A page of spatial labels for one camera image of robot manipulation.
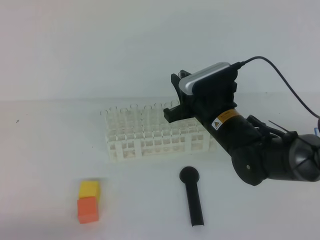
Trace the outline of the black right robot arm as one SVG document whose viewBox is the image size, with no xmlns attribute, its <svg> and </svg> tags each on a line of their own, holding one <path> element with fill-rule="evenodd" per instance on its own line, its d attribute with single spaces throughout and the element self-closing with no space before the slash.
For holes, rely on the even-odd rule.
<svg viewBox="0 0 320 240">
<path fill-rule="evenodd" d="M 182 83 L 186 71 L 172 74 L 180 104 L 164 110 L 169 122 L 195 118 L 230 155 L 233 168 L 245 183 L 257 186 L 265 179 L 317 182 L 320 179 L 320 139 L 316 135 L 282 132 L 253 115 L 236 110 L 238 70 L 227 67 L 198 80 L 191 94 Z"/>
</svg>

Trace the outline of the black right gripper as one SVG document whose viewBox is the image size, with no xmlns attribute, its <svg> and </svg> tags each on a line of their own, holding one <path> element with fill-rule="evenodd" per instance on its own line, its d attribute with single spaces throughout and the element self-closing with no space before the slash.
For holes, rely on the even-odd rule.
<svg viewBox="0 0 320 240">
<path fill-rule="evenodd" d="M 234 93 L 237 90 L 235 80 L 238 70 L 228 67 L 197 82 L 192 92 L 190 77 L 192 74 L 181 70 L 183 75 L 171 74 L 171 83 L 177 93 L 179 105 L 163 110 L 168 123 L 196 118 L 218 140 L 231 138 L 231 134 L 221 126 L 214 128 L 214 120 L 221 113 L 234 109 Z"/>
</svg>

